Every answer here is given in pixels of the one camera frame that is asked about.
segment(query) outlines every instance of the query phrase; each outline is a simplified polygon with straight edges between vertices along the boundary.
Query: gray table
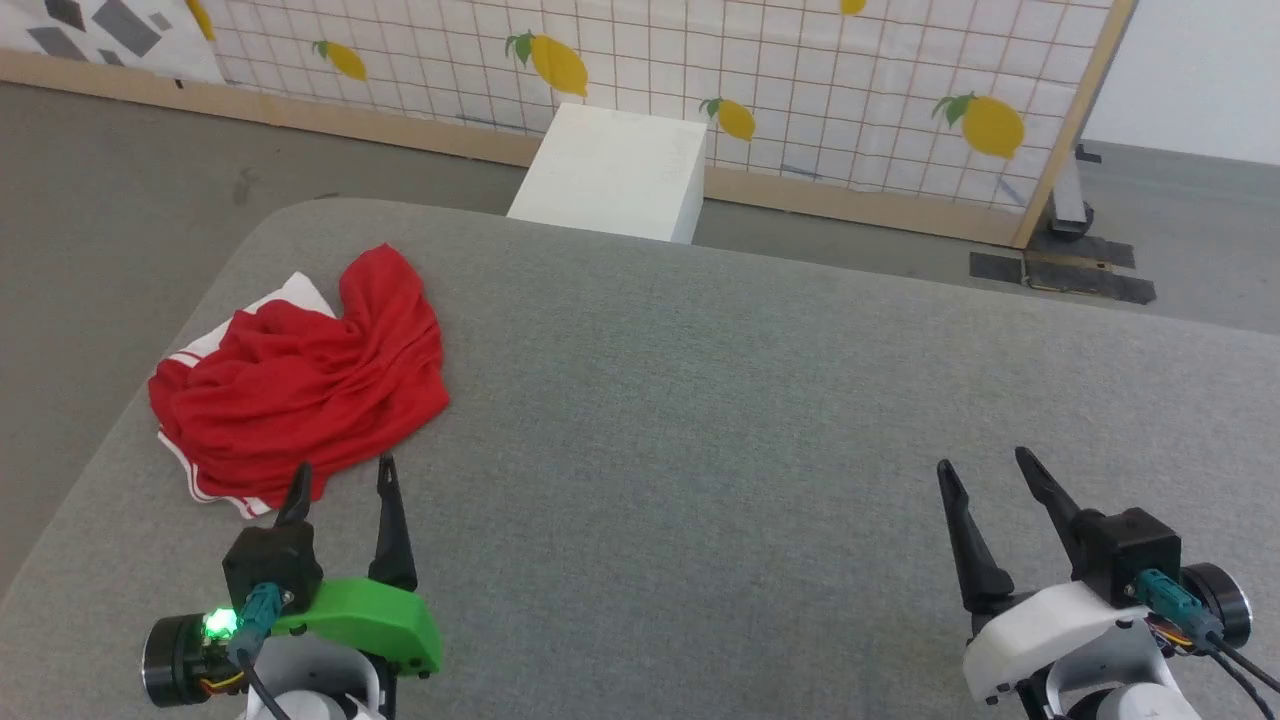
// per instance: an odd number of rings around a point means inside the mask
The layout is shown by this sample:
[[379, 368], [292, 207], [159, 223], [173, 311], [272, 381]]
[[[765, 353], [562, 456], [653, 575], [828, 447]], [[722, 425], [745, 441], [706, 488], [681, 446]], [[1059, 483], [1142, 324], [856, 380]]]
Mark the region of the gray table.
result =
[[[273, 215], [175, 345], [302, 270], [392, 242], [444, 329], [453, 405], [397, 460], [445, 670], [406, 719], [1014, 717], [969, 701], [933, 466], [951, 457], [1023, 587], [1066, 560], [1025, 443], [1085, 505], [1143, 505], [1252, 591], [1280, 662], [1280, 340], [895, 277], [390, 202]], [[315, 506], [330, 577], [364, 573], [374, 468]], [[196, 505], [140, 391], [0, 610], [9, 717], [160, 711], [151, 623], [224, 601], [243, 523]], [[1207, 661], [1206, 717], [1251, 712]]]

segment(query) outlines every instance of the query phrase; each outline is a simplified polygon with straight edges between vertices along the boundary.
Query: white pedestal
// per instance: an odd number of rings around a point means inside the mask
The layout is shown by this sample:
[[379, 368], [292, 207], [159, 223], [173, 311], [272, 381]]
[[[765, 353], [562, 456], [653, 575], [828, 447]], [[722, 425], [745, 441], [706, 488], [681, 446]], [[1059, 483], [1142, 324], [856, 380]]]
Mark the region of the white pedestal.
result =
[[707, 126], [561, 105], [508, 218], [690, 243]]

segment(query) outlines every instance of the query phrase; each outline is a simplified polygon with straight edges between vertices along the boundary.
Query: wooden board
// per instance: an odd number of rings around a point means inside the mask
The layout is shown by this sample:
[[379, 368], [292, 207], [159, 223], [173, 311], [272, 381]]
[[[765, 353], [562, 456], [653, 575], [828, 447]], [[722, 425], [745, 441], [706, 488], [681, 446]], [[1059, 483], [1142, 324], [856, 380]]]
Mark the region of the wooden board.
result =
[[[1030, 211], [1023, 217], [943, 200], [888, 192], [856, 192], [724, 168], [707, 169], [707, 197], [1023, 249], [1048, 202], [1053, 186], [1051, 178], [1073, 158], [1084, 118], [1115, 55], [1134, 3], [1135, 0], [1115, 0], [1050, 155], [1044, 177], [1036, 188]], [[534, 137], [310, 102], [230, 86], [179, 82], [143, 70], [13, 50], [0, 50], [0, 81], [520, 167], [529, 167], [539, 143]]]

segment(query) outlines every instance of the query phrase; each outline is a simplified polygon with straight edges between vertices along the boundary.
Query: concrete floor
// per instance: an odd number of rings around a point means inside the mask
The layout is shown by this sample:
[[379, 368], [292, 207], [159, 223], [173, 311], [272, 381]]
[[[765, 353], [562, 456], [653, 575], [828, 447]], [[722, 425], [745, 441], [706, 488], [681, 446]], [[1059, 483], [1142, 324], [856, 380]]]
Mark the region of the concrete floor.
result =
[[[1097, 234], [1137, 247], [1153, 305], [1075, 302], [1280, 334], [1280, 170], [1103, 150]], [[0, 85], [0, 593], [241, 240], [324, 195], [506, 213], [524, 172]], [[972, 281], [983, 246], [707, 202], [698, 245]]]

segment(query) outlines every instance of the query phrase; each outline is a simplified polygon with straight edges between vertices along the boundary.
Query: red cloth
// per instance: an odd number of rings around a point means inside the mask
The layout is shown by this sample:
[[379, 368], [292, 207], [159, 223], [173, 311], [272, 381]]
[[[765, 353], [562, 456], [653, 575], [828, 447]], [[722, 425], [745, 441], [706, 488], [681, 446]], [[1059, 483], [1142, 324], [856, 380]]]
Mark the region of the red cloth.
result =
[[440, 328], [404, 258], [375, 247], [338, 288], [342, 318], [273, 300], [237, 311], [219, 348], [193, 368], [156, 366], [151, 409], [198, 465], [205, 495], [279, 509], [306, 460], [319, 500], [332, 473], [389, 450], [449, 404]]

